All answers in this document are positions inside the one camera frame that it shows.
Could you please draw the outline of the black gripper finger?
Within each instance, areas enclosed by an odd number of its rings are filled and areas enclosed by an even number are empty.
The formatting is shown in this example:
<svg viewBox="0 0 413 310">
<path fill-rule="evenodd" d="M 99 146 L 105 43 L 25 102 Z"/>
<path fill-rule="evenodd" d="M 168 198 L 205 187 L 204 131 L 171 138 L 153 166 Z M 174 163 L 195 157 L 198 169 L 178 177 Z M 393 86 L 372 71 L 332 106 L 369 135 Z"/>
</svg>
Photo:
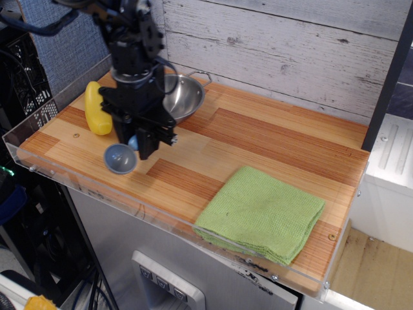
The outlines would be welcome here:
<svg viewBox="0 0 413 310">
<path fill-rule="evenodd" d="M 112 122 L 120 143 L 127 145 L 129 139 L 135 135 L 135 129 L 130 116 L 112 116 Z"/>
<path fill-rule="evenodd" d="M 147 160 L 158 148 L 159 140 L 151 130 L 136 129 L 137 146 L 140 160 Z"/>
</svg>

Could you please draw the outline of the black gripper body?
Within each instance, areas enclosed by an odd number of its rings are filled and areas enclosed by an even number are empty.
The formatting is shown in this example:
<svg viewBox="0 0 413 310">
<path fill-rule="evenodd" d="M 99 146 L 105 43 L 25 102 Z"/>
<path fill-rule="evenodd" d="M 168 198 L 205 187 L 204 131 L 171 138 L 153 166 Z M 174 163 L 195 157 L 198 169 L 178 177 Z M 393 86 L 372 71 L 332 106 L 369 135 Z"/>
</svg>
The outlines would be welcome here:
<svg viewBox="0 0 413 310">
<path fill-rule="evenodd" d="M 165 97 L 165 64 L 153 63 L 138 75 L 123 75 L 112 70 L 116 87 L 101 87 L 102 109 L 111 116 L 130 116 L 135 129 L 151 130 L 159 143 L 173 145 L 176 121 L 163 107 Z"/>
</svg>

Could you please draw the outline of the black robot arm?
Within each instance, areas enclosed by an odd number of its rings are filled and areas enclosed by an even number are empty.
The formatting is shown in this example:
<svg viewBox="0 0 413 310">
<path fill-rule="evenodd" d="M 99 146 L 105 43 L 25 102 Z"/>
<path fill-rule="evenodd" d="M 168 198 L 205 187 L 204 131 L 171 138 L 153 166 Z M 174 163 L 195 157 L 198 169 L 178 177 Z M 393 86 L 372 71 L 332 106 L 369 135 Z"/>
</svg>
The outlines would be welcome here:
<svg viewBox="0 0 413 310">
<path fill-rule="evenodd" d="M 120 143 L 137 139 L 141 160 L 147 160 L 161 142 L 173 145 L 176 121 L 163 106 L 177 87 L 165 85 L 160 57 L 164 35 L 151 14 L 150 1 L 61 1 L 61 5 L 93 17 L 112 58 L 116 87 L 101 87 L 101 108 L 110 114 Z"/>
</svg>

